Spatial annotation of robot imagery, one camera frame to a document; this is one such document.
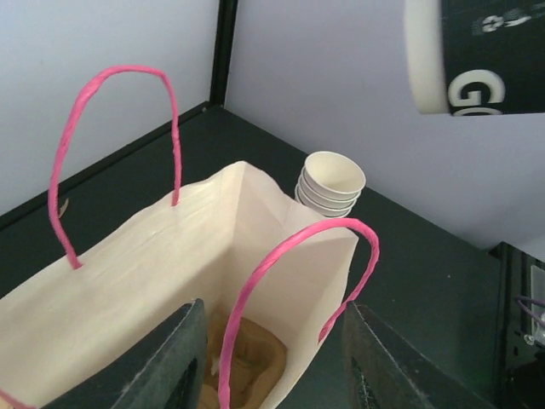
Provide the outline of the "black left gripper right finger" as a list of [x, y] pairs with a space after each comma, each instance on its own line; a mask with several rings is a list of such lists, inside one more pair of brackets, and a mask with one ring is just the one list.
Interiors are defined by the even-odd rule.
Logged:
[[342, 347], [353, 408], [493, 407], [442, 372], [363, 305], [347, 305]]

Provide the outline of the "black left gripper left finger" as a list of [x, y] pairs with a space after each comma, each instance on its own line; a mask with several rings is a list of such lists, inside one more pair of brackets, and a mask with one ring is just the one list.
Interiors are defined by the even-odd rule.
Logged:
[[196, 408], [204, 378], [204, 302], [186, 303], [109, 366], [47, 408]]

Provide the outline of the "brown pulp cup carrier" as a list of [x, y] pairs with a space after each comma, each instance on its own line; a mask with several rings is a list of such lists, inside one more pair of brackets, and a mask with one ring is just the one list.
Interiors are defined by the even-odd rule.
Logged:
[[[207, 360], [200, 408], [218, 408], [219, 358], [227, 315], [214, 312], [209, 319]], [[285, 345], [270, 331], [241, 319], [236, 338], [230, 376], [231, 407], [258, 408], [267, 398], [286, 366]]]

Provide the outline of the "stack of paper cups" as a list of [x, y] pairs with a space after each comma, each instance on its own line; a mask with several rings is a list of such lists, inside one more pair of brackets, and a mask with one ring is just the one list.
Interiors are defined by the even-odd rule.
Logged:
[[350, 158], [330, 151], [309, 154], [295, 185], [295, 200], [327, 218], [346, 217], [366, 186]]

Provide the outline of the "black paper coffee cup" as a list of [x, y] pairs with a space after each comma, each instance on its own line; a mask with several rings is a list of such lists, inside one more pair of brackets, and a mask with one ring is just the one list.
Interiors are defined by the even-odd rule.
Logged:
[[419, 113], [544, 111], [542, 1], [407, 1], [404, 39]]

